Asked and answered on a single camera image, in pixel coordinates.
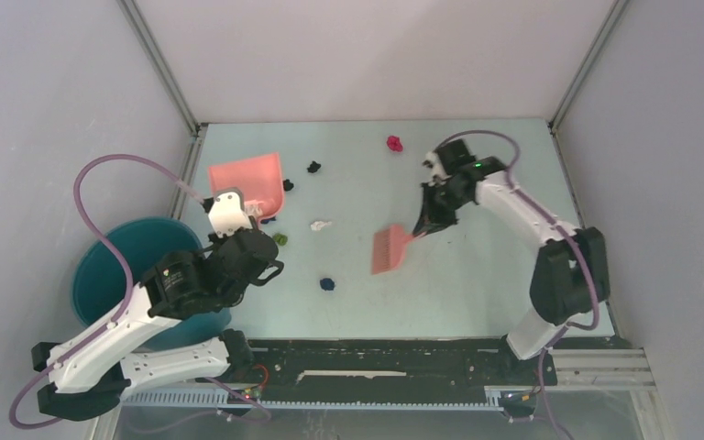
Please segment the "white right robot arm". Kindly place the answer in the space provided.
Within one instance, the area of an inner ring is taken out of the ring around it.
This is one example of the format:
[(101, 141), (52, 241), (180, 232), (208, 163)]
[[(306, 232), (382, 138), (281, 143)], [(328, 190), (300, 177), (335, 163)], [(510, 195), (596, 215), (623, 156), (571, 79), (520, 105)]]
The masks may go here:
[(593, 330), (600, 305), (610, 296), (606, 244), (596, 227), (580, 228), (536, 201), (514, 178), (512, 164), (473, 155), (461, 136), (429, 152), (423, 166), (419, 220), (412, 235), (425, 237), (457, 223), (466, 204), (496, 215), (535, 255), (524, 318), (505, 336), (508, 351), (496, 359), (500, 377), (519, 383), (532, 358), (551, 347), (568, 328)]

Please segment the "pink hand brush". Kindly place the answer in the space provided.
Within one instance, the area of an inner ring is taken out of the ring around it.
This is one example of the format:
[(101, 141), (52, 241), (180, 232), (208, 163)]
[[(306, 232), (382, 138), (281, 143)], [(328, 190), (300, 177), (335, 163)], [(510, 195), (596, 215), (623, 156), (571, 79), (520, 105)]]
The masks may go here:
[(404, 262), (408, 245), (416, 236), (400, 224), (389, 225), (373, 236), (370, 271), (378, 275), (396, 270)]

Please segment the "pink dustpan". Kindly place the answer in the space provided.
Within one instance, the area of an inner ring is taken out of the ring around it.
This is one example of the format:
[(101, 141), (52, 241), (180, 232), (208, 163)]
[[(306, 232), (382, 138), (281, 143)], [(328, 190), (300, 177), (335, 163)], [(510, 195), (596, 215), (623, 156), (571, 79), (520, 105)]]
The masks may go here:
[(212, 193), (237, 188), (245, 207), (258, 208), (256, 218), (274, 217), (284, 205), (281, 158), (276, 152), (215, 164), (207, 175)]

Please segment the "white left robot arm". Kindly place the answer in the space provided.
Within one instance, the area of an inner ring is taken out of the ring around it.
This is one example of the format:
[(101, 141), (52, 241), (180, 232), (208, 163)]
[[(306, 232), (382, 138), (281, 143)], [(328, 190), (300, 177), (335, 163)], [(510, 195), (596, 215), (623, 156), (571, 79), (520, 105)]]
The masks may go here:
[(152, 337), (197, 315), (222, 312), (284, 269), (277, 243), (257, 229), (195, 251), (163, 257), (128, 298), (65, 343), (36, 344), (36, 371), (47, 385), (37, 391), (40, 413), (86, 421), (130, 396), (183, 380), (249, 377), (255, 359), (244, 334), (227, 329), (209, 339), (169, 350), (140, 352)]

